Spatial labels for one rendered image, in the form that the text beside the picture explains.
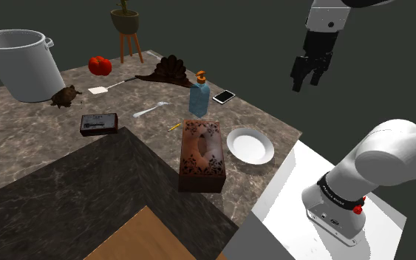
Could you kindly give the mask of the silver fork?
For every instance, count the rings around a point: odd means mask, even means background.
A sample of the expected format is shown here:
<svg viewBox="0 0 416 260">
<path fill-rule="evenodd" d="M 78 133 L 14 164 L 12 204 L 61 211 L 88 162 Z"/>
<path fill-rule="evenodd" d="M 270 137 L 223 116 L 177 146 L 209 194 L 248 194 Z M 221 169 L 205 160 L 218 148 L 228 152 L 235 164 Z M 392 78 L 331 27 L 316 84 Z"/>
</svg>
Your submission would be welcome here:
<svg viewBox="0 0 416 260">
<path fill-rule="evenodd" d="M 137 117 L 140 117 L 141 115 L 143 115 L 143 114 L 145 114 L 145 113 L 147 113 L 147 112 L 150 112 L 150 111 L 152 111 L 152 110 L 154 110 L 154 109 L 156 109 L 156 108 L 159 108 L 159 107 L 164 106 L 164 105 L 170 105 L 170 104 L 171 104 L 171 103 L 169 103 L 169 102 L 160 101 L 160 102 L 158 102 L 158 103 L 156 104 L 156 106 L 154 106 L 154 107 L 152 107 L 152 108 L 150 108 L 150 109 L 143 110 L 143 111 L 141 111 L 141 112 L 134 113 L 132 116 L 133 116 L 134 118 L 137 118 Z"/>
</svg>

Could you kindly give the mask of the white plate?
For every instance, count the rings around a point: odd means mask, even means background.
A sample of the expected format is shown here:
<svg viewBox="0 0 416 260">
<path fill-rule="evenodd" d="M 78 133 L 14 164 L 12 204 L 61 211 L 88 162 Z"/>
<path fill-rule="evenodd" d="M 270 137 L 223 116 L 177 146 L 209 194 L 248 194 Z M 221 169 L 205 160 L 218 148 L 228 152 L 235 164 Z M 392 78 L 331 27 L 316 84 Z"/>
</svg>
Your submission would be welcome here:
<svg viewBox="0 0 416 260">
<path fill-rule="evenodd" d="M 226 141 L 232 155 L 244 163 L 262 165 L 274 157 L 272 142 L 255 129 L 234 129 L 228 134 Z"/>
</svg>

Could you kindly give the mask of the blue soap dispenser orange pump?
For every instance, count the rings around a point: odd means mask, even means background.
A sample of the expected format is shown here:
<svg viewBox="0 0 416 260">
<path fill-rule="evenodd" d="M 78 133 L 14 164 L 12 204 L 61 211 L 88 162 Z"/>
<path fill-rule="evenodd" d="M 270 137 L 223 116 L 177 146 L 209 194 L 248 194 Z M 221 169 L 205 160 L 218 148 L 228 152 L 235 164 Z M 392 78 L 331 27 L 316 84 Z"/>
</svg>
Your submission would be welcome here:
<svg viewBox="0 0 416 260">
<path fill-rule="evenodd" d="M 206 83 L 205 71 L 199 71 L 196 76 L 197 82 L 190 88 L 189 111 L 202 118 L 208 110 L 210 88 Z"/>
</svg>

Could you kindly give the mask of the brown ornate tissue box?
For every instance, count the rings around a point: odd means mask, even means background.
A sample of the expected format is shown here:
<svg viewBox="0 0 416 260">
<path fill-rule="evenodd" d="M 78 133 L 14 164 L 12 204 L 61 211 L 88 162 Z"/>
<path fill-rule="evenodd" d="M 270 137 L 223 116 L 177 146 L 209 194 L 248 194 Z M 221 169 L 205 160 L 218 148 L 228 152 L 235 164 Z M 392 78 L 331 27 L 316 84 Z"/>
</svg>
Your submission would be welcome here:
<svg viewBox="0 0 416 260">
<path fill-rule="evenodd" d="M 178 191 L 220 193 L 226 180 L 220 124 L 184 120 Z"/>
</svg>

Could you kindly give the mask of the red bell pepper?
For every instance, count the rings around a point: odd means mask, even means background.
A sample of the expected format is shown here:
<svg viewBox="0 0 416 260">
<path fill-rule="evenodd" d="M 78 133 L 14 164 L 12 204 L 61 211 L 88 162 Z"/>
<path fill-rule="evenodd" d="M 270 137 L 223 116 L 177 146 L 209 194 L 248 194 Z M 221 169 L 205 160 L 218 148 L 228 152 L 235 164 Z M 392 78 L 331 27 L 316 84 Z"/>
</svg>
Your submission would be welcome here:
<svg viewBox="0 0 416 260">
<path fill-rule="evenodd" d="M 93 75 L 107 76 L 112 71 L 112 64 L 110 60 L 96 56 L 89 59 L 88 68 Z"/>
</svg>

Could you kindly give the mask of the potted plant on wooden stand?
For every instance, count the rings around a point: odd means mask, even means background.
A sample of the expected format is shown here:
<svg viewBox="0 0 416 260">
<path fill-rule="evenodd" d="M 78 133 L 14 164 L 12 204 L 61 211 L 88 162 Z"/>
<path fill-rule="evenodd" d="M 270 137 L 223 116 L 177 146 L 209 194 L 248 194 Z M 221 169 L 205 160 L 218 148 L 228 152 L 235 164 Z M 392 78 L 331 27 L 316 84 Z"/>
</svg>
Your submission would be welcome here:
<svg viewBox="0 0 416 260">
<path fill-rule="evenodd" d="M 115 29 L 119 32 L 120 62 L 124 62 L 125 41 L 128 42 L 129 55 L 133 55 L 131 43 L 131 39 L 133 39 L 137 48 L 140 62 L 143 63 L 144 60 L 137 37 L 137 31 L 140 25 L 139 13 L 133 10 L 129 10 L 127 7 L 127 1 L 128 0 L 120 0 L 120 3 L 117 4 L 119 9 L 110 11 L 112 23 Z"/>
</svg>

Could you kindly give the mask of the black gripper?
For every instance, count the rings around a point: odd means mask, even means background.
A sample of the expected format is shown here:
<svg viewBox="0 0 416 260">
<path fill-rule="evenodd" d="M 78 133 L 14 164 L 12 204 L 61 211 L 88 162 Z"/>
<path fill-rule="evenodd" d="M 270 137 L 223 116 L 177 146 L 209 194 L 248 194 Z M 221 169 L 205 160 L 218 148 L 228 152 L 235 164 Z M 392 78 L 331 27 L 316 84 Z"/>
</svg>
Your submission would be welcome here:
<svg viewBox="0 0 416 260">
<path fill-rule="evenodd" d="M 321 76 L 329 69 L 337 37 L 338 32 L 307 31 L 303 46 L 305 55 L 296 57 L 290 73 L 294 92 L 301 91 L 303 80 L 312 70 L 310 84 L 318 85 Z"/>
</svg>

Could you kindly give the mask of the dark brown fan-shaped ornament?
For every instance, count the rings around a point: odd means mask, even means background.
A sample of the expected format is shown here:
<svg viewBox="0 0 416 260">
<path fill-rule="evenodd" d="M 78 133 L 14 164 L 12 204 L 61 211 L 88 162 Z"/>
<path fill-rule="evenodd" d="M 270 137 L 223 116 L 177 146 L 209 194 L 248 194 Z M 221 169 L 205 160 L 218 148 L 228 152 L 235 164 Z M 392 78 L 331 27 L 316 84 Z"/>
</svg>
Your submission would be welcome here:
<svg viewBox="0 0 416 260">
<path fill-rule="evenodd" d="M 178 59 L 175 55 L 161 58 L 150 75 L 135 75 L 135 77 L 142 81 L 170 83 L 186 88 L 190 88 L 193 85 L 187 78 L 183 60 Z"/>
</svg>

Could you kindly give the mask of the brown turtle figure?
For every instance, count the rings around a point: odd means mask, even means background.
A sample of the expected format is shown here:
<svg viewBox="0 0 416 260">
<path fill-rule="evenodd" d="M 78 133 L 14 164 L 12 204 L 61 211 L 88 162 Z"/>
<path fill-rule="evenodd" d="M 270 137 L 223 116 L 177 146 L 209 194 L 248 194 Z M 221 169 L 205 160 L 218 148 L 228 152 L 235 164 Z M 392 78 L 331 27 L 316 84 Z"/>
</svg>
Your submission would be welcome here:
<svg viewBox="0 0 416 260">
<path fill-rule="evenodd" d="M 65 87 L 51 98 L 51 106 L 57 106 L 58 108 L 70 107 L 72 100 L 75 99 L 77 95 L 81 95 L 81 92 L 77 91 L 73 85 Z"/>
</svg>

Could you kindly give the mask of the large white stock pot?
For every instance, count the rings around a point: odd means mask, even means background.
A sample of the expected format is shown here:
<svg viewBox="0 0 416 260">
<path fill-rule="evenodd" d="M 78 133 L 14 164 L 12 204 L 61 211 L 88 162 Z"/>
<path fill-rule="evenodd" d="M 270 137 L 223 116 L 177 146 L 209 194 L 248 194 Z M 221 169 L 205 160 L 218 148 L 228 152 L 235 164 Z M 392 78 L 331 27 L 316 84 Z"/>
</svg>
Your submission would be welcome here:
<svg viewBox="0 0 416 260">
<path fill-rule="evenodd" d="M 35 30 L 0 30 L 0 81 L 16 100 L 44 102 L 66 86 L 50 52 L 53 46 Z"/>
</svg>

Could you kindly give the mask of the white-framed black phone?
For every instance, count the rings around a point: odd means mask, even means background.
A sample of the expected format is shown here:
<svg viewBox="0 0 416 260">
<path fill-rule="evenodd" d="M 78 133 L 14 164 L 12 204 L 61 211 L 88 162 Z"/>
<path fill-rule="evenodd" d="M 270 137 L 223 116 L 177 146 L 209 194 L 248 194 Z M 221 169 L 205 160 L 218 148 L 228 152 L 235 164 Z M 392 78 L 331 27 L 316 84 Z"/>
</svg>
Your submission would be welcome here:
<svg viewBox="0 0 416 260">
<path fill-rule="evenodd" d="M 234 98 L 236 95 L 233 92 L 230 92 L 228 90 L 224 90 L 222 92 L 220 92 L 217 95 L 214 95 L 212 97 L 212 99 L 214 101 L 216 101 L 219 104 L 225 104 L 226 102 L 228 102 L 229 100 L 231 100 L 232 98 Z"/>
</svg>

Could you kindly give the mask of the dark brown rectangular box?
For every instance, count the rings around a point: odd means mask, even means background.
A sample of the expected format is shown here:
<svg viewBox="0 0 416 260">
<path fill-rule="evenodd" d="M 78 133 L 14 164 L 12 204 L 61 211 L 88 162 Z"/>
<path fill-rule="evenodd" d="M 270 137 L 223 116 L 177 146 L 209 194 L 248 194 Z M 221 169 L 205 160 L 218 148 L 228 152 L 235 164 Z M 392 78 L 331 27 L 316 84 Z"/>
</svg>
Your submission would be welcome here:
<svg viewBox="0 0 416 260">
<path fill-rule="evenodd" d="M 79 132 L 82 136 L 117 134 L 118 117 L 116 113 L 85 114 L 81 118 Z"/>
</svg>

